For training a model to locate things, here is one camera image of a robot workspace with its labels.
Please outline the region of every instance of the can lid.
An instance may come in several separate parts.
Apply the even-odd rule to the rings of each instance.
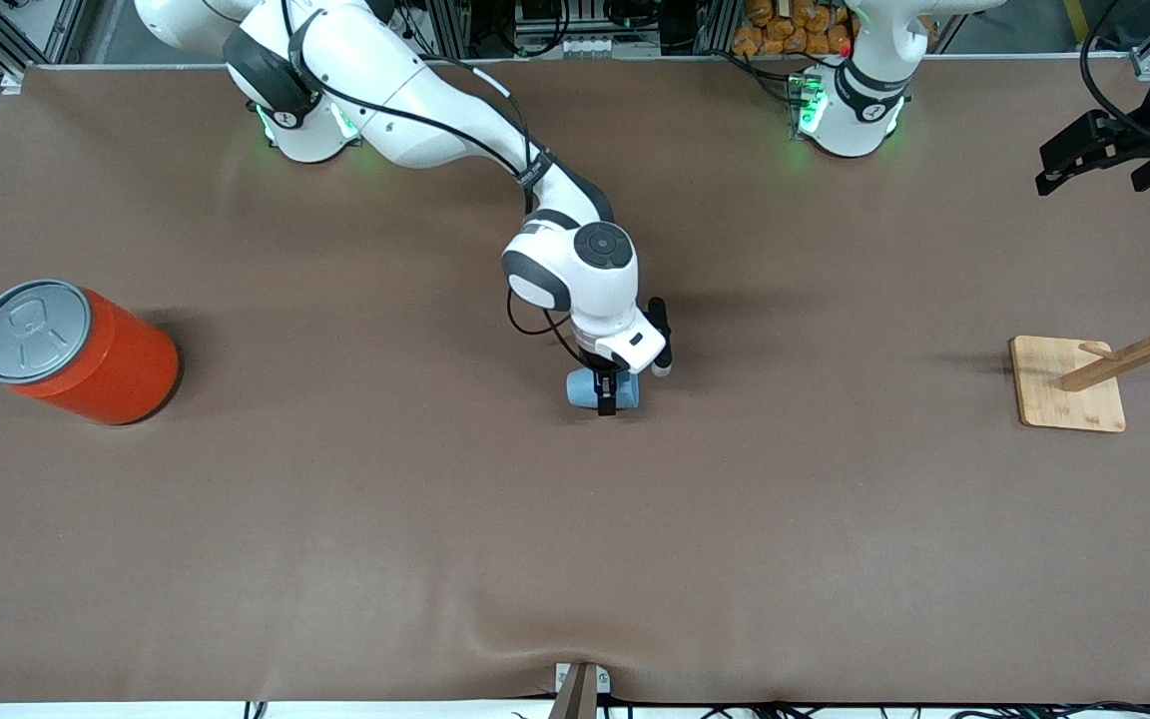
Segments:
[[[31,281],[0,295],[0,382],[40,382],[64,369],[87,342],[87,297],[64,281]]]

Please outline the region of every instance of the black cable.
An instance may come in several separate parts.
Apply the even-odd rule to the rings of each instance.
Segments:
[[[735,63],[735,67],[737,67],[741,70],[744,70],[744,72],[757,72],[757,74],[759,74],[759,76],[761,76],[764,78],[767,78],[767,79],[788,79],[789,78],[789,74],[788,72],[772,72],[769,70],[761,70],[761,69],[758,69],[758,68],[753,68],[753,61],[752,60],[749,60],[747,58],[739,58],[739,55],[735,55],[735,54],[731,54],[731,53],[727,53],[726,49],[704,49],[703,53],[700,53],[700,54],[702,55],[716,55],[718,58],[726,58],[727,60],[730,60],[731,63]],[[829,67],[831,69],[838,69],[838,68],[841,68],[841,64],[828,63],[828,61],[826,61],[825,59],[819,58],[818,55],[808,54],[808,53],[782,53],[782,55],[784,55],[784,58],[804,58],[806,60],[815,61],[815,63],[819,63],[819,64],[826,64],[827,67]]]
[[[766,92],[766,94],[769,94],[770,97],[773,97],[773,99],[775,99],[775,100],[777,100],[780,102],[783,102],[784,105],[791,105],[792,104],[792,100],[790,99],[789,95],[787,95],[787,94],[779,94],[779,92],[776,92],[774,87],[772,87],[770,85],[767,85],[766,79],[764,79],[761,76],[759,76],[759,74],[754,74],[753,75],[753,79],[757,81],[757,85],[761,86],[761,91]]]
[[[593,369],[592,366],[589,366],[586,360],[584,360],[584,357],[581,357],[578,352],[572,350],[570,343],[566,342],[566,337],[562,337],[561,330],[558,330],[557,324],[553,323],[553,315],[549,314],[549,309],[544,309],[543,313],[544,313],[544,319],[549,320],[549,330],[552,330],[552,332],[555,334],[557,342],[562,343],[562,346],[566,347],[566,353],[570,354],[572,358],[575,359],[576,362],[578,362],[581,366],[586,367],[589,372],[597,373],[597,369]]]
[[[283,2],[283,8],[286,9],[286,0],[284,0]],[[314,22],[316,17],[319,17],[319,13],[323,13],[323,10],[319,10],[317,13],[312,15],[310,18],[306,20],[306,26],[307,24]],[[360,108],[370,109],[374,110],[375,113],[392,115],[393,117],[412,120],[413,122],[416,123],[423,123],[425,125],[437,128],[439,129],[439,131],[443,132],[451,132],[451,135],[459,137],[461,140],[471,141],[474,145],[481,147],[483,151],[485,151],[485,154],[492,155],[492,158],[494,158],[500,165],[503,165],[505,168],[508,169],[508,171],[512,173],[513,177],[520,176],[521,170],[515,168],[511,161],[506,160],[505,155],[499,154],[499,152],[493,150],[493,147],[488,145],[488,143],[478,140],[478,138],[473,137],[471,135],[469,135],[469,132],[461,131],[461,129],[453,128],[446,123],[439,123],[437,122],[437,120],[434,120],[431,117],[421,117],[420,115],[416,115],[414,113],[407,113],[407,110],[405,109],[384,108],[383,105],[375,105],[375,102],[367,102],[366,100],[358,99],[358,97],[346,94],[345,92],[337,90],[337,87],[329,85],[328,83],[329,77],[315,76],[314,70],[310,70],[309,67],[307,67],[307,64],[305,63],[305,59],[300,58],[299,54],[292,54],[292,55],[293,58],[296,58],[296,66],[297,66],[296,69],[299,70],[302,74],[302,76],[306,76],[309,81],[312,81],[316,86],[322,87],[322,90],[328,91],[330,94],[339,97],[339,99],[344,101],[358,105]]]
[[[412,17],[412,8],[409,1],[400,0],[397,3],[397,12],[402,15],[402,22],[406,23],[406,29],[415,38],[415,45],[420,45],[420,49],[425,51],[429,55],[434,54],[434,46],[429,45],[428,38],[424,33],[420,31],[420,26],[416,26],[415,18]]]
[[[1138,705],[1130,704],[1124,701],[1099,701],[1095,704],[1086,704],[1083,706],[1073,706],[1064,710],[1049,710],[1044,706],[1035,705],[1019,705],[1017,707],[995,707],[994,711],[984,711],[977,709],[967,709],[965,711],[957,711],[952,716],[952,719],[1012,719],[1014,716],[1019,718],[1027,718],[1028,716],[1040,716],[1041,718],[1048,719],[1066,719],[1067,716],[1081,714],[1082,711],[1128,711],[1133,714],[1144,714],[1150,716],[1150,705]]]
[[[542,334],[549,334],[549,332],[553,331],[553,328],[560,328],[560,327],[562,327],[562,324],[565,324],[566,322],[570,321],[572,316],[569,314],[567,314],[565,318],[562,318],[560,320],[560,322],[558,322],[557,324],[553,324],[553,327],[544,328],[542,330],[528,330],[527,328],[521,327],[521,324],[518,323],[516,318],[514,318],[514,315],[512,315],[512,296],[514,296],[514,295],[515,295],[515,292],[512,291],[512,288],[508,288],[508,298],[506,299],[506,304],[505,304],[506,308],[508,309],[508,322],[512,322],[512,328],[513,329],[515,329],[516,331],[519,331],[521,334],[524,334],[524,336],[527,336],[527,337],[538,337],[538,336],[542,336]]]
[[[881,710],[881,719],[889,719],[889,714],[885,714],[885,707],[881,706],[880,710]],[[913,706],[912,714],[908,714],[907,719],[921,719],[921,706]]]
[[[478,79],[481,79],[482,82],[485,82],[488,83],[488,85],[496,87],[497,91],[499,90],[499,87],[501,87],[494,85],[494,83],[488,82],[485,77],[480,76],[478,72],[484,74],[484,70],[478,70],[474,68],[473,64],[466,63],[466,61],[457,60],[455,58],[444,58],[443,55],[420,55],[420,60],[424,61],[442,60],[444,63],[451,63],[454,64],[457,68],[465,69],[468,72],[473,72],[475,77],[478,77]],[[508,105],[512,106],[512,110],[514,110],[514,113],[518,114],[516,123],[512,122],[512,120],[508,120],[507,117],[505,117],[505,120],[508,120],[508,124],[514,127],[516,131],[521,132],[521,136],[523,136],[526,143],[526,169],[530,169],[530,161],[532,159],[530,154],[530,146],[531,145],[539,146],[539,143],[535,141],[535,137],[530,136],[530,125],[526,122],[526,112],[521,109],[521,104],[518,102],[514,95],[512,95],[512,92],[503,91],[503,97],[505,97],[505,100],[507,100]],[[523,188],[523,191],[521,191],[521,196],[523,196],[523,200],[526,204],[526,213],[530,214],[530,211],[535,209],[534,188]]]
[[[550,49],[555,49],[558,45],[562,44],[562,40],[565,40],[566,38],[567,31],[570,31],[572,26],[572,9],[570,6],[567,5],[567,0],[553,0],[558,5],[557,14],[553,15],[553,37],[551,38],[551,40],[547,41],[546,45],[535,51],[522,49],[521,47],[518,47],[514,44],[514,41],[508,40],[508,37],[505,32],[505,26],[507,23],[504,22],[503,18],[507,17],[506,15],[507,9],[514,6],[515,1],[516,0],[496,1],[496,13],[493,23],[494,32],[496,37],[499,40],[499,44],[503,45],[504,49],[507,49],[508,53],[512,53],[519,58],[534,58],[537,55],[543,55],[544,53],[549,53]]]
[[[290,40],[296,35],[296,29],[291,28],[291,8],[288,8],[286,0],[283,0],[282,5],[283,5],[283,26],[286,28],[286,37],[288,40]]]
[[[808,719],[811,714],[805,713],[805,711],[799,710],[796,706],[789,704],[785,701],[772,701],[770,709],[774,710],[779,716],[788,716],[790,719]]]
[[[1121,108],[1109,100],[1109,97],[1099,90],[1098,83],[1094,82],[1094,76],[1090,74],[1090,46],[1094,41],[1098,40],[1099,32],[1103,32],[1103,26],[1109,20],[1109,15],[1112,10],[1117,9],[1117,6],[1121,3],[1121,0],[1112,0],[1109,3],[1109,8],[1103,10],[1103,17],[1099,17],[1099,22],[1094,24],[1090,35],[1086,37],[1086,41],[1081,44],[1081,79],[1086,83],[1086,90],[1090,91],[1090,95],[1094,95],[1095,101],[1099,104],[1102,108],[1109,112],[1112,117],[1117,118],[1119,123],[1130,128],[1135,132],[1147,137],[1150,140],[1150,129],[1147,129],[1138,124],[1137,120],[1130,117],[1130,115],[1124,113]]]

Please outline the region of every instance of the wooden stand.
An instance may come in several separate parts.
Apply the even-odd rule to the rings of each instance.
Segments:
[[[1014,337],[1010,354],[1018,415],[1027,427],[1122,433],[1117,377],[1150,364],[1150,337],[1117,352],[1102,342]]]

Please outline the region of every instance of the red can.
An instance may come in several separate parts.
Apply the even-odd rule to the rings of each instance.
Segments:
[[[86,288],[43,278],[0,296],[0,382],[93,422],[163,405],[179,374],[171,337]]]

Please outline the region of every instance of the brown table surface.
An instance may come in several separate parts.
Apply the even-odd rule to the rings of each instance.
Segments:
[[[133,428],[0,388],[0,701],[516,696],[570,659],[634,701],[1150,701],[1150,367],[1119,436],[1021,428],[1003,372],[1018,334],[1150,332],[1150,193],[1034,191],[1072,61],[927,63],[858,161],[723,63],[492,72],[670,300],[635,413],[508,327],[485,160],[300,167],[216,70],[0,101],[0,291],[92,286],[186,364]]]

